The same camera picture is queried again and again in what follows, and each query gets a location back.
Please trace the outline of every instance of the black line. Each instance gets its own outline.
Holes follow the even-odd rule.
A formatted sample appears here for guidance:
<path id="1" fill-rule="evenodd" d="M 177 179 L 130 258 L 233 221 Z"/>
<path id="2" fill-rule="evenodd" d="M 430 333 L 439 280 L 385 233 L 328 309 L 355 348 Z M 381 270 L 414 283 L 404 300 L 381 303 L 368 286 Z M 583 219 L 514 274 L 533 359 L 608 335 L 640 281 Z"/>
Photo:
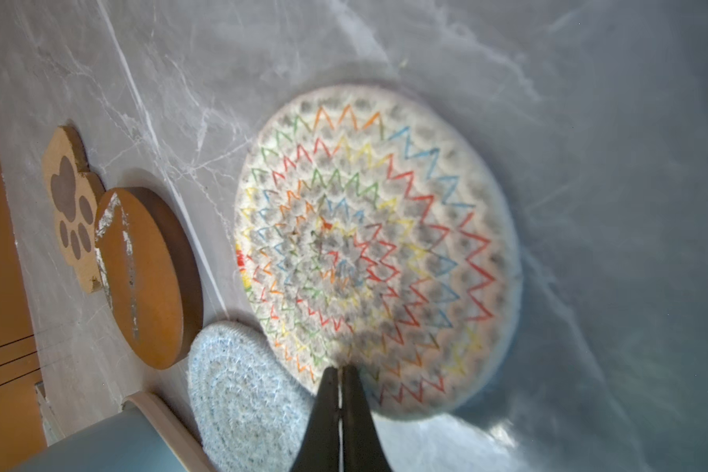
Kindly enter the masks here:
<path id="1" fill-rule="evenodd" d="M 13 361 L 17 361 L 17 360 L 19 360 L 19 359 L 23 359 L 24 357 L 30 356 L 31 354 L 37 354 L 37 351 L 34 351 L 33 353 L 25 354 L 25 355 L 23 355 L 23 356 L 21 356 L 21 357 L 17 357 L 17 358 L 14 359 L 14 360 L 9 360 L 9 361 L 6 362 L 6 363 L 2 363 L 2 364 L 0 364 L 0 367 L 2 367 L 3 365 L 6 365 L 6 364 L 10 364 L 10 363 L 12 363 Z"/>
<path id="2" fill-rule="evenodd" d="M 25 340 L 25 339 L 29 339 L 31 336 L 34 336 L 34 335 L 28 335 L 28 336 L 26 336 L 26 337 L 22 337 L 21 339 L 16 339 L 15 341 L 11 341 L 10 343 L 5 343 L 4 345 L 0 346 L 0 348 L 1 348 L 1 347 L 6 347 L 6 346 L 11 345 L 11 344 L 13 344 L 13 343 L 17 343 L 17 342 L 19 342 L 19 341 L 23 341 L 23 340 Z"/>
<path id="3" fill-rule="evenodd" d="M 12 379 L 10 379 L 8 382 L 3 382 L 3 383 L 0 384 L 0 387 L 2 387 L 2 386 L 5 385 L 5 384 L 9 384 L 10 382 L 13 382 L 14 380 L 18 380 L 18 379 L 20 379 L 21 377 L 25 377 L 25 376 L 27 376 L 27 375 L 29 375 L 29 374 L 33 374 L 33 373 L 37 372 L 39 369 L 41 369 L 41 367 L 38 367 L 37 369 L 34 369 L 34 370 L 31 371 L 31 372 L 27 372 L 27 373 L 25 373 L 24 375 L 19 375 L 19 376 L 16 377 L 16 378 L 12 378 Z"/>

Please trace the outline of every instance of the gray marble countertop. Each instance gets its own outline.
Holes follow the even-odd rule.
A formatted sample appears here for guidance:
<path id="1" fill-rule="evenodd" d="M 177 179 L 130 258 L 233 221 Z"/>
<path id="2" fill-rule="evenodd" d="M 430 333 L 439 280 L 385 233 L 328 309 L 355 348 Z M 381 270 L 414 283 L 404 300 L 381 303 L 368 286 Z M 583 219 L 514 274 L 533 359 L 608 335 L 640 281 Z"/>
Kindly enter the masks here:
<path id="1" fill-rule="evenodd" d="M 381 422 L 394 467 L 708 470 L 708 2 L 679 0 L 0 1 L 0 161 L 63 432 L 141 389 L 196 427 L 185 362 L 143 365 L 57 249 L 40 166 L 54 128 L 77 127 L 107 187 L 148 186 L 177 213 L 205 323 L 254 323 L 237 175 L 277 108 L 342 81 L 456 127 L 522 243 L 498 379 L 432 423 Z"/>

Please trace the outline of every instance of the white coaster with colorful stitching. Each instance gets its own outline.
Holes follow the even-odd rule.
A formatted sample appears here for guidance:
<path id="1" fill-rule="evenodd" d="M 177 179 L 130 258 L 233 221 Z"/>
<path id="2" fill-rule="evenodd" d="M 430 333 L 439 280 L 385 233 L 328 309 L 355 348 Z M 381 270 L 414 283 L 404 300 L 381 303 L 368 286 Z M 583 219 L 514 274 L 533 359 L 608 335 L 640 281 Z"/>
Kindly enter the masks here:
<path id="1" fill-rule="evenodd" d="M 519 317 L 513 223 L 480 157 L 380 88 L 314 90 L 260 132 L 236 197 L 247 296 L 311 392 L 358 365 L 371 407 L 448 411 L 498 369 Z"/>

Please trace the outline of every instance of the paw print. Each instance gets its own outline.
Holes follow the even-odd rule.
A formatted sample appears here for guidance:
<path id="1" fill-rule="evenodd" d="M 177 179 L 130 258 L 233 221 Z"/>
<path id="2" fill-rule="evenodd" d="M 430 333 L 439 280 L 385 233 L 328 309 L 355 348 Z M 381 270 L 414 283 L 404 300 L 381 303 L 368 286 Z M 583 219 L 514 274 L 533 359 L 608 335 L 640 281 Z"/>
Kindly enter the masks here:
<path id="1" fill-rule="evenodd" d="M 94 215 L 105 189 L 89 172 L 84 146 L 75 129 L 60 126 L 42 158 L 45 186 L 55 214 L 55 233 L 66 263 L 81 288 L 102 287 L 94 254 Z"/>

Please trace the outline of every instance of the orange-brown disc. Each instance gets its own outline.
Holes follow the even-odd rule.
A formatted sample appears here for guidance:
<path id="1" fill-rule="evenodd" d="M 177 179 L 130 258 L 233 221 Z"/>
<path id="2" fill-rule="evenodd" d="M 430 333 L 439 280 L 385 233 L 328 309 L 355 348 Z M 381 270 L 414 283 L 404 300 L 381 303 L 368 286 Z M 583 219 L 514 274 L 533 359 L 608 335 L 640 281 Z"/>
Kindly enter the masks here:
<path id="1" fill-rule="evenodd" d="M 95 251 L 115 322 L 144 363 L 167 369 L 201 328 L 202 293 L 189 240 L 168 205 L 142 187 L 103 195 Z"/>

